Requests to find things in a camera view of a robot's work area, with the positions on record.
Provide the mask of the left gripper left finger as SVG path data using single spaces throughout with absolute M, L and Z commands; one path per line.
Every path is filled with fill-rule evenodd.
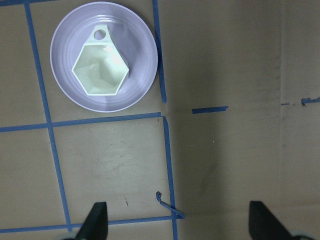
M 108 211 L 106 202 L 96 202 L 75 236 L 76 240 L 106 240 Z

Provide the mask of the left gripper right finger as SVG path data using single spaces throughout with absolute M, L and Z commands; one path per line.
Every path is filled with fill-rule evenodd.
M 291 240 L 292 235 L 262 201 L 249 203 L 249 235 L 252 240 Z

